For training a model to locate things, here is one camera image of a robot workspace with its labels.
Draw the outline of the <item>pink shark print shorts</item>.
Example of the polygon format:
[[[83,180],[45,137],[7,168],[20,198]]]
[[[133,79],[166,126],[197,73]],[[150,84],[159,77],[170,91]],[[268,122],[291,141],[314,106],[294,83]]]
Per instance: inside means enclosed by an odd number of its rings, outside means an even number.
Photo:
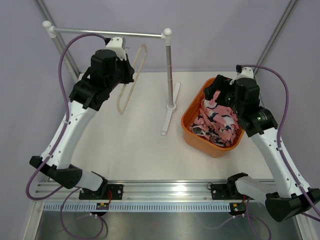
[[[230,147],[240,130],[238,118],[230,107],[216,103],[220,92],[213,99],[202,99],[199,114],[194,118],[189,130],[219,147]]]

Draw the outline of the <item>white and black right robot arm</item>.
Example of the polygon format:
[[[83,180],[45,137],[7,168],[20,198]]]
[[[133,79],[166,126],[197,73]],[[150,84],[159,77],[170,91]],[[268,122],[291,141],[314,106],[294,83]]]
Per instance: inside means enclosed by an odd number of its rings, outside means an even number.
[[[203,92],[206,100],[219,92],[217,104],[231,108],[236,114],[240,127],[262,154],[275,183],[275,186],[263,184],[246,173],[238,173],[227,179],[228,196],[237,199],[245,195],[256,200],[277,222],[302,214],[320,201],[319,188],[310,187],[304,180],[278,137],[278,124],[272,113],[260,106],[260,88],[254,77],[232,80],[219,74]]]

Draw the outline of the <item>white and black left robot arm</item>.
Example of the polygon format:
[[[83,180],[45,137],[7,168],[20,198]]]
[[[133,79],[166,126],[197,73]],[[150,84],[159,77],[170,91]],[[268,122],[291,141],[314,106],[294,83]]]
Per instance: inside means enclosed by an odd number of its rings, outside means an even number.
[[[72,165],[71,159],[84,130],[102,104],[117,85],[132,83],[134,72],[122,47],[97,50],[89,68],[73,86],[65,117],[49,146],[40,156],[32,156],[30,165],[66,189],[82,188],[96,199],[103,199],[108,192],[108,181]]]

